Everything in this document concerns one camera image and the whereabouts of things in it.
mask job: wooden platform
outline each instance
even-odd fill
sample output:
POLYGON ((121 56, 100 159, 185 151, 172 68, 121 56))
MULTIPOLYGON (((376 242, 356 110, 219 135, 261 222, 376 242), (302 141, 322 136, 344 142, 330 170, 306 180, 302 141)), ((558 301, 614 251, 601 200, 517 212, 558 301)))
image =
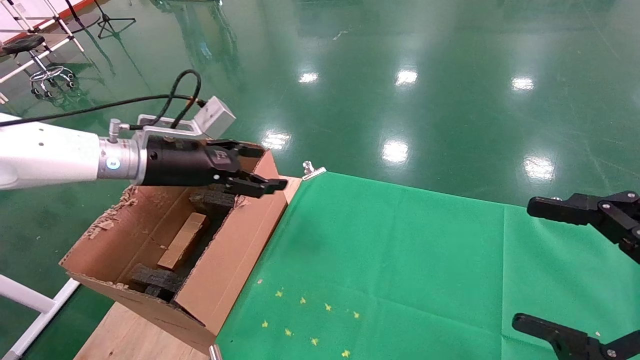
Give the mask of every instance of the wooden platform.
MULTIPOLYGON (((284 190, 287 202, 300 186, 297 177, 284 190)), ((204 355, 119 303, 113 304, 74 360, 208 360, 204 355)))

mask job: cardboard box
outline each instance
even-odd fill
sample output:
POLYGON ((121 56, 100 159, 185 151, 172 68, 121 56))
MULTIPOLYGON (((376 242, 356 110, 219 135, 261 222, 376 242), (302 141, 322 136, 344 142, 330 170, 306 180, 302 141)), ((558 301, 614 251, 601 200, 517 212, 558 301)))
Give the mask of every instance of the cardboard box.
MULTIPOLYGON (((260 160, 243 158, 245 169, 277 178, 270 151, 260 160)), ((193 348, 207 354, 253 266, 274 231, 287 201, 282 192, 260 199, 236 197, 213 241, 171 304, 129 288, 130 272, 157 262, 194 209, 192 188, 130 187, 60 261, 68 275, 123 304, 193 348)))

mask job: green backdrop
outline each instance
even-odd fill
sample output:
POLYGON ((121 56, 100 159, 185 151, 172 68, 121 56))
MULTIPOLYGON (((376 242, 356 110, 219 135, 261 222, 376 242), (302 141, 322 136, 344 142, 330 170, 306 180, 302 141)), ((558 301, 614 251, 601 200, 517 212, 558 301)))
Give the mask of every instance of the green backdrop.
POLYGON ((304 182, 218 338, 225 359, 552 360, 529 313, 640 329, 640 266, 591 227, 327 173, 304 182))

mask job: white metal frame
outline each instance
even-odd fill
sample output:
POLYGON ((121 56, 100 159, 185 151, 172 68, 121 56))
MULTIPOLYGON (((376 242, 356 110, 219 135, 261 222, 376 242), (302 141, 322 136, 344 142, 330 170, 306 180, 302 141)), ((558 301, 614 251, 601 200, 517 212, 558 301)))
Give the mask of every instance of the white metal frame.
POLYGON ((0 275, 0 296, 40 312, 40 315, 29 326, 27 331, 22 334, 11 350, 4 355, 2 360, 20 359, 79 285, 79 282, 69 279, 58 294, 53 299, 50 299, 19 282, 0 275))
MULTIPOLYGON (((67 34, 67 38, 65 38, 61 42, 57 43, 56 45, 54 45, 52 47, 49 47, 49 49, 51 49, 51 50, 44 51, 42 54, 38 55, 38 58, 42 59, 43 57, 51 54, 57 48, 61 47, 62 45, 66 44, 69 41, 73 41, 76 44, 76 46, 78 46, 78 49, 80 49, 80 51, 83 53, 84 52, 83 47, 80 45, 80 43, 78 42, 76 37, 71 33, 71 31, 69 31, 69 28, 67 27, 65 22, 62 21, 62 19, 58 15, 58 12, 53 7, 51 2, 49 2, 49 0, 42 0, 42 2, 45 3, 47 5, 47 8, 49 9, 49 11, 51 11, 51 16, 48 16, 48 17, 25 17, 24 14, 22 12, 20 12, 20 10, 13 5, 13 1, 11 1, 11 0, 0 0, 0 3, 4 6, 6 11, 14 19, 18 18, 18 19, 15 19, 15 22, 20 26, 20 29, 0 29, 0 33, 37 33, 38 30, 44 29, 47 26, 50 26, 50 25, 55 24, 57 22, 60 25, 60 28, 62 28, 62 30, 64 30, 64 32, 67 34), (31 26, 31 24, 29 24, 28 20, 48 20, 48 21, 45 22, 42 25, 37 26, 37 29, 36 29, 33 26, 31 26)), ((10 78, 14 77, 14 75, 18 74, 20 71, 23 71, 24 69, 26 69, 27 67, 29 67, 29 66, 31 66, 33 64, 34 64, 33 59, 27 61, 25 64, 21 65, 20 67, 18 67, 14 71, 11 71, 9 74, 7 74, 4 77, 0 78, 0 84, 4 83, 5 81, 7 81, 10 78)), ((9 99, 7 99, 7 97, 4 96, 2 94, 2 92, 0 92, 0 104, 4 104, 4 103, 6 103, 8 101, 9 101, 9 99)))

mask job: stool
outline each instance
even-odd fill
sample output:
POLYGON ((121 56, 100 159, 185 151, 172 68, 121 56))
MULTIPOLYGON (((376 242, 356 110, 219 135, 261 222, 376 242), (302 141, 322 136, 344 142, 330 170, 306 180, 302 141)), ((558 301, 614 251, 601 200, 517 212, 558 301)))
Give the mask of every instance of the stool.
POLYGON ((57 87, 56 76, 61 77, 67 83, 69 88, 74 88, 76 85, 71 79, 74 78, 74 73, 64 66, 51 66, 46 67, 42 61, 38 58, 38 55, 33 52, 33 49, 44 43, 44 37, 42 35, 30 35, 28 37, 20 38, 2 46, 2 50, 5 54, 12 54, 17 56, 19 53, 28 52, 31 55, 33 62, 40 68, 40 71, 34 73, 29 77, 31 82, 31 93, 36 97, 40 97, 40 91, 36 87, 36 84, 40 85, 40 88, 44 91, 45 97, 53 97, 50 91, 47 90, 44 82, 48 82, 53 87, 57 87))

